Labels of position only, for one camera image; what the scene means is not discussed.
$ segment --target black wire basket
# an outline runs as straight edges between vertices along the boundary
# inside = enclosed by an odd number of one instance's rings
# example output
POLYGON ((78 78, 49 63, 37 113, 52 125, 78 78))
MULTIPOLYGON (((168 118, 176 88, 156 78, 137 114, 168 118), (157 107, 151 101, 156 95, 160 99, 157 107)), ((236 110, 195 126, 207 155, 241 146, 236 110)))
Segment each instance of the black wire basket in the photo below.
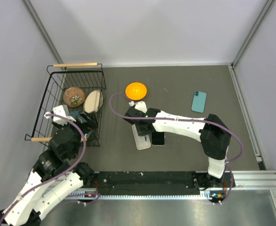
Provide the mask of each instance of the black wire basket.
MULTIPOLYGON (((46 112, 51 112, 53 108, 58 105, 65 104, 63 101, 63 96, 68 88, 79 87, 84 91, 86 97, 94 90, 99 90, 102 95, 102 98, 99 99, 98 103, 99 109, 94 113, 94 117, 98 123, 98 128, 92 131, 87 141, 87 146, 100 146, 99 134, 103 115, 103 108, 101 105, 104 102, 106 89, 106 81, 102 64, 83 63, 50 65, 47 67, 47 72, 50 76, 42 97, 32 134, 26 134, 25 140, 40 142, 43 145, 48 146, 48 139, 55 133, 57 129, 52 125, 52 120, 46 119, 44 114, 46 112), (58 68, 61 70, 53 72, 50 71, 54 69, 57 70, 58 68)), ((83 111, 83 104, 78 107, 68 107, 68 110, 69 113, 72 111, 83 111)))

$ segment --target wooden handle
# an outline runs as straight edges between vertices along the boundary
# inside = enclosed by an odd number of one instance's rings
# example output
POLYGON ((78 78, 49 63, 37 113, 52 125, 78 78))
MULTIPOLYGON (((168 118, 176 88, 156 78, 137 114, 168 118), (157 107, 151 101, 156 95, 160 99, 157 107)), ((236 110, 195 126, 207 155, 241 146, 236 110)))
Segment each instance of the wooden handle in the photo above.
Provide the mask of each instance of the wooden handle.
POLYGON ((76 63, 76 64, 56 64, 54 67, 91 67, 97 66, 98 63, 76 63))
POLYGON ((32 142, 49 142, 52 139, 52 137, 32 137, 32 142))

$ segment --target black smartphone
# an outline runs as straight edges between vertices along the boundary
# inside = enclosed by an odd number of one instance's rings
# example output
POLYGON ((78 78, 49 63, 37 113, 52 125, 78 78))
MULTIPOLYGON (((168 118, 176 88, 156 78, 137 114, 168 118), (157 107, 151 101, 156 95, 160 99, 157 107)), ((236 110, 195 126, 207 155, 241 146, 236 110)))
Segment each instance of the black smartphone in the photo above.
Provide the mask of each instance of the black smartphone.
POLYGON ((164 132, 152 132, 152 145, 161 146, 165 144, 164 132))

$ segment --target beige oval object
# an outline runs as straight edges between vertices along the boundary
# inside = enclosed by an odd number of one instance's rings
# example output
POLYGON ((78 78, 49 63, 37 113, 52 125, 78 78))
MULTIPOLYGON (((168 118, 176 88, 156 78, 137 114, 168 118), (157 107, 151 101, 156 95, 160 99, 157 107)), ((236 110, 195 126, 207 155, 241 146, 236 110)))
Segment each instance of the beige oval object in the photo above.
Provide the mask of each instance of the beige oval object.
POLYGON ((85 92, 78 87, 68 88, 63 96, 64 103, 68 107, 78 107, 85 102, 86 95, 85 92))
POLYGON ((101 108, 103 101, 104 95, 102 95, 100 90, 96 89, 87 96, 83 109, 86 113, 97 112, 101 108))

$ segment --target smartphone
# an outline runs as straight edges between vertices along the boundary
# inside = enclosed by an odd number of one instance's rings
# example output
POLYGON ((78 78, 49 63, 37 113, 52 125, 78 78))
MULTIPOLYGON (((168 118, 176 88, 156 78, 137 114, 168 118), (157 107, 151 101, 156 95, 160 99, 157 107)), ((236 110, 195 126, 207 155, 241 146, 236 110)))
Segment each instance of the smartphone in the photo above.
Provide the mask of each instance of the smartphone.
POLYGON ((196 91, 191 105, 191 110, 194 112, 203 113, 206 102, 206 93, 196 91))
POLYGON ((165 144, 165 133, 164 132, 152 132, 152 145, 162 146, 165 144))

